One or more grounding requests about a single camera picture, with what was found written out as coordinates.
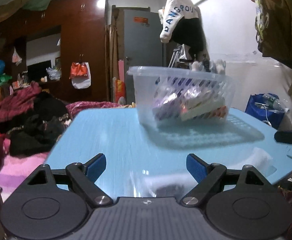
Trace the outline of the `purple tissue pack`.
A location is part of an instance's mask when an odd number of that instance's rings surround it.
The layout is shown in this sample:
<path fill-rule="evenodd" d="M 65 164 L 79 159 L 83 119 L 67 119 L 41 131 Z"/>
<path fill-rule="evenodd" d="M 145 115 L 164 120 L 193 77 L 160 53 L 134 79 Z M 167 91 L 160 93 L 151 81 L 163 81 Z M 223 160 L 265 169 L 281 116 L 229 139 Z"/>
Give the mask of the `purple tissue pack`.
<path fill-rule="evenodd" d="M 178 119 L 184 108 L 190 109 L 203 102 L 203 95 L 196 87 L 174 88 L 161 86 L 153 104 L 154 119 Z"/>

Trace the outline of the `black clothing pile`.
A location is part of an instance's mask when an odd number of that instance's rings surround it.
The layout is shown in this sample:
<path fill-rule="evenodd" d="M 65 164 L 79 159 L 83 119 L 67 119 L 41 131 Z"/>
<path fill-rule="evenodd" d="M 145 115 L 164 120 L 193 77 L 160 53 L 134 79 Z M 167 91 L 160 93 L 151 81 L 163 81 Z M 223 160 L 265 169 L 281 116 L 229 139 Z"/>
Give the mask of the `black clothing pile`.
<path fill-rule="evenodd" d="M 39 93 L 19 127 L 8 132 L 9 155 L 29 157 L 50 152 L 69 126 L 71 117 L 66 105 L 47 92 Z"/>

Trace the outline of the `white black hanging hoodie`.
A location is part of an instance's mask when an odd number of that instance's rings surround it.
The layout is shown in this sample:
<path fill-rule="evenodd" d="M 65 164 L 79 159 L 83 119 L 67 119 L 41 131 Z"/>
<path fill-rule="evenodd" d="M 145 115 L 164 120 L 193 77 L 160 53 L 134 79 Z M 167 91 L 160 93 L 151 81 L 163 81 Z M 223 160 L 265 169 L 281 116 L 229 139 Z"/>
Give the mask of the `white black hanging hoodie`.
<path fill-rule="evenodd" d="M 201 11 L 191 0 L 167 0 L 162 10 L 161 23 L 162 43 L 173 41 L 185 46 L 187 60 L 209 60 Z"/>

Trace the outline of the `hanging brown bags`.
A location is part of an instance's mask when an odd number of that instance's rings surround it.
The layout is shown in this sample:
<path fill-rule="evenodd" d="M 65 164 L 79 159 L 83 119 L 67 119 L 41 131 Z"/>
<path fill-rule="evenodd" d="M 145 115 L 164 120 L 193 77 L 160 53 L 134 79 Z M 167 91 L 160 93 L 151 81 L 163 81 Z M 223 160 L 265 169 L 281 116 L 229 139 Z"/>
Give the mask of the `hanging brown bags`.
<path fill-rule="evenodd" d="M 292 69 L 292 0 L 251 0 L 258 50 Z"/>

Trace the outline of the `clear plastic basket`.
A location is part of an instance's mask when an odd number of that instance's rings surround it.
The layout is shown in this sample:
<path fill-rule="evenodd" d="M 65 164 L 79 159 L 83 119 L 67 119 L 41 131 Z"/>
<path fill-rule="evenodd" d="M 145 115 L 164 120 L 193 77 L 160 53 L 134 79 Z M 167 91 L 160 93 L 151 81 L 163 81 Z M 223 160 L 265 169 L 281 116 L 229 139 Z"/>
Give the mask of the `clear plastic basket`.
<path fill-rule="evenodd" d="M 227 75 L 168 67 L 130 67 L 139 122 L 149 127 L 216 124 L 226 120 L 235 93 Z"/>

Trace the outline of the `grey metal door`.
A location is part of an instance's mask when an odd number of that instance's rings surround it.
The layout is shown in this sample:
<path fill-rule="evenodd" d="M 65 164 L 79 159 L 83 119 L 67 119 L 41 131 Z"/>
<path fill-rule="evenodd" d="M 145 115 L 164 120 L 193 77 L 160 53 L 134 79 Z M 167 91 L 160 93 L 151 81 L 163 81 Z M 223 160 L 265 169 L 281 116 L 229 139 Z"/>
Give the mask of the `grey metal door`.
<path fill-rule="evenodd" d="M 163 66 L 162 25 L 158 13 L 124 10 L 124 63 L 133 66 Z"/>

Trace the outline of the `blue shopping bag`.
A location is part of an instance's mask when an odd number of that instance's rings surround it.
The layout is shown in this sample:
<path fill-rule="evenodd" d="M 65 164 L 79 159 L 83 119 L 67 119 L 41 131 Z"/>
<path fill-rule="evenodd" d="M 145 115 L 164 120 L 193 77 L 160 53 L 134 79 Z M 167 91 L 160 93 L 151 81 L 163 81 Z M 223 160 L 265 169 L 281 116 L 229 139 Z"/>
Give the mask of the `blue shopping bag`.
<path fill-rule="evenodd" d="M 279 128 L 285 116 L 284 112 L 279 112 L 269 107 L 263 101 L 263 94 L 250 95 L 245 113 L 266 124 L 270 124 L 275 129 Z"/>

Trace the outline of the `plush toy with black clip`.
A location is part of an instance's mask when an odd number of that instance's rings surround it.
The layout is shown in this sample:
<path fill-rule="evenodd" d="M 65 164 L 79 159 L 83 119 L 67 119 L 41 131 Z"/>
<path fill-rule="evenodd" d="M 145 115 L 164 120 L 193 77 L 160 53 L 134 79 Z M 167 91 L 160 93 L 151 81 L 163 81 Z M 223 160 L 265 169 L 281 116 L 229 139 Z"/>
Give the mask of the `plush toy with black clip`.
<path fill-rule="evenodd" d="M 192 71 L 208 72 L 220 75 L 225 75 L 226 73 L 226 62 L 221 59 L 218 59 L 217 61 L 194 61 L 193 63 L 190 63 L 189 66 Z"/>

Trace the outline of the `dark red striped cloth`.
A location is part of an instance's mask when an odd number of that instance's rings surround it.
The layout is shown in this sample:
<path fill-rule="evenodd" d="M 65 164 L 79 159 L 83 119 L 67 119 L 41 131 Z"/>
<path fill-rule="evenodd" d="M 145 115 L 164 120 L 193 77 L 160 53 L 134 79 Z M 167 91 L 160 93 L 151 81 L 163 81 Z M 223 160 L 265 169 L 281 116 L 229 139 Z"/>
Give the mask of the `dark red striped cloth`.
<path fill-rule="evenodd" d="M 23 89 L 15 91 L 0 102 L 0 123 L 10 121 L 14 117 L 32 111 L 34 100 L 41 93 L 41 87 L 37 82 Z"/>

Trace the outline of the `dark red wooden wardrobe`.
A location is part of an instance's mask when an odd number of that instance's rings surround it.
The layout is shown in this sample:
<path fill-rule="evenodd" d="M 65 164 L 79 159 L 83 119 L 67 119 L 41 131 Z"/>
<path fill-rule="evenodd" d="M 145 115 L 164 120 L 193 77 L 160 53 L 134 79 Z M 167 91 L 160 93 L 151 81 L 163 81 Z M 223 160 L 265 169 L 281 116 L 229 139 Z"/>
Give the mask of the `dark red wooden wardrobe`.
<path fill-rule="evenodd" d="M 109 71 L 106 48 L 107 0 L 52 0 L 45 11 L 19 9 L 0 23 L 0 60 L 15 79 L 26 64 L 14 66 L 12 55 L 26 56 L 32 38 L 60 30 L 61 79 L 49 85 L 52 95 L 66 102 L 109 100 Z M 76 89 L 71 84 L 70 67 L 87 62 L 91 85 Z"/>

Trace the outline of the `orange white hanging bag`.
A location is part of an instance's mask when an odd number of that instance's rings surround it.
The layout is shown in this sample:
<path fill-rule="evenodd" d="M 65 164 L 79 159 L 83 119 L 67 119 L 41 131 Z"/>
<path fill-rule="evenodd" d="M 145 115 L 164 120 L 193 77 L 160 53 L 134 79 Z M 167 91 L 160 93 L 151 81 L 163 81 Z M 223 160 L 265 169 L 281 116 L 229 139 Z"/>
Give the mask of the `orange white hanging bag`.
<path fill-rule="evenodd" d="M 75 89 L 86 89 L 91 86 L 91 74 L 88 62 L 73 62 L 70 67 L 71 84 Z"/>

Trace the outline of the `white medicine box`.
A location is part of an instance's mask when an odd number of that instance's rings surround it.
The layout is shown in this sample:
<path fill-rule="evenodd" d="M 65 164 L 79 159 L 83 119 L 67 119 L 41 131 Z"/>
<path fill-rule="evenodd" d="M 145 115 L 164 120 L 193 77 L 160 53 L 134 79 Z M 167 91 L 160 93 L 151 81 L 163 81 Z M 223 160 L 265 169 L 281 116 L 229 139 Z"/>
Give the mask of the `white medicine box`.
<path fill-rule="evenodd" d="M 184 108 L 180 114 L 182 121 L 190 119 L 224 118 L 228 114 L 228 107 L 224 98 L 209 99 L 190 109 Z"/>

